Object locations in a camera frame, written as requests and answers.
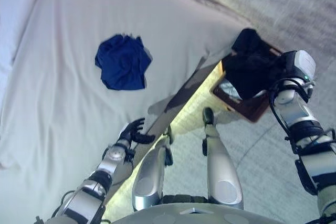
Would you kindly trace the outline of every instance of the black garment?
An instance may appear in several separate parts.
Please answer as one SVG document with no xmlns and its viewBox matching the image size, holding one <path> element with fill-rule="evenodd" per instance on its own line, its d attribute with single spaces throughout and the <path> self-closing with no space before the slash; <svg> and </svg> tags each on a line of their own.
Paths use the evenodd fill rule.
<svg viewBox="0 0 336 224">
<path fill-rule="evenodd" d="M 224 62 L 226 79 L 239 96 L 250 99 L 261 90 L 268 90 L 285 71 L 284 57 L 270 53 L 270 47 L 253 29 L 244 29 L 232 46 L 237 55 Z"/>
</svg>

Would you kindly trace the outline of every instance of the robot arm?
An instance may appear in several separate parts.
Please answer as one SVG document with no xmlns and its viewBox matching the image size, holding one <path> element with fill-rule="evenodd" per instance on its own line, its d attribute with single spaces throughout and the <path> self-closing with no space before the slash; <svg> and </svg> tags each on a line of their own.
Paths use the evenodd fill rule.
<svg viewBox="0 0 336 224">
<path fill-rule="evenodd" d="M 105 212 L 104 201 L 115 184 L 116 175 L 124 172 L 125 165 L 133 161 L 135 152 L 130 149 L 131 142 L 151 143 L 154 140 L 154 136 L 139 133 L 143 123 L 144 119 L 139 119 L 126 127 L 118 141 L 104 151 L 96 170 L 56 209 L 46 224 L 100 224 Z M 43 224 L 43 221 L 37 217 L 35 224 Z"/>
<path fill-rule="evenodd" d="M 307 107 L 315 62 L 302 50 L 285 53 L 283 57 L 286 57 L 287 76 L 271 89 L 270 106 L 287 133 L 293 152 L 299 155 L 296 167 L 303 187 L 318 196 L 320 215 L 330 218 L 336 213 L 335 131 L 324 131 Z"/>
</svg>

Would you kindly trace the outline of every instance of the brown box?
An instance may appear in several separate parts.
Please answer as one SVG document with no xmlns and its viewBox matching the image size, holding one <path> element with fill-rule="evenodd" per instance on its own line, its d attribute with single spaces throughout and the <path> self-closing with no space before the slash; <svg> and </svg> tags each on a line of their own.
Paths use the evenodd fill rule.
<svg viewBox="0 0 336 224">
<path fill-rule="evenodd" d="M 270 47 L 270 51 L 272 54 L 276 56 L 281 55 L 281 51 L 271 45 Z M 228 94 L 226 94 L 219 87 L 219 85 L 225 78 L 225 69 L 223 64 L 227 59 L 229 59 L 229 57 L 234 57 L 234 52 L 221 60 L 222 75 L 220 79 L 212 86 L 212 88 L 210 89 L 210 93 L 217 97 L 223 103 L 223 106 L 227 110 L 235 111 L 248 121 L 256 123 L 268 108 L 268 92 L 262 94 L 259 97 L 251 98 L 248 100 L 232 99 Z"/>
</svg>

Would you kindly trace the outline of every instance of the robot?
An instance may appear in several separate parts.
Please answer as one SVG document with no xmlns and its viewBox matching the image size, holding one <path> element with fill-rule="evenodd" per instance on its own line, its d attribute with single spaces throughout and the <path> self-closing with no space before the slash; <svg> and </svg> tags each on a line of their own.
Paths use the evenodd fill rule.
<svg viewBox="0 0 336 224">
<path fill-rule="evenodd" d="M 336 139 L 334 129 L 323 130 L 307 103 L 313 91 L 316 64 L 305 51 L 290 51 L 284 77 L 269 89 L 269 105 L 287 134 L 304 189 L 317 195 L 320 218 L 310 222 L 336 224 Z M 203 111 L 207 156 L 208 198 L 189 195 L 163 195 L 164 168 L 173 164 L 168 130 L 144 158 L 132 189 L 135 213 L 114 223 L 279 223 L 243 210 L 243 193 L 230 155 L 220 140 L 210 108 Z M 89 178 L 62 202 L 46 224 L 100 223 L 105 199 L 116 182 L 117 173 L 132 163 L 131 142 L 146 144 L 154 136 L 142 135 L 144 119 L 129 124 L 117 142 L 108 146 L 102 161 Z M 36 217 L 35 224 L 44 224 Z"/>
</svg>

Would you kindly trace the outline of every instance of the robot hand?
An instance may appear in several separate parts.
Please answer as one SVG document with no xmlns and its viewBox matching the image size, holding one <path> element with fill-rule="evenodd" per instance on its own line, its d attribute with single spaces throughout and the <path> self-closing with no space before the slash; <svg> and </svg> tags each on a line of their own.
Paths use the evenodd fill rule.
<svg viewBox="0 0 336 224">
<path fill-rule="evenodd" d="M 121 132 L 119 139 L 125 139 L 129 142 L 134 141 L 140 144 L 149 144 L 154 141 L 155 136 L 143 135 L 140 131 L 143 129 L 142 125 L 145 118 L 140 118 L 127 125 L 125 130 Z"/>
</svg>

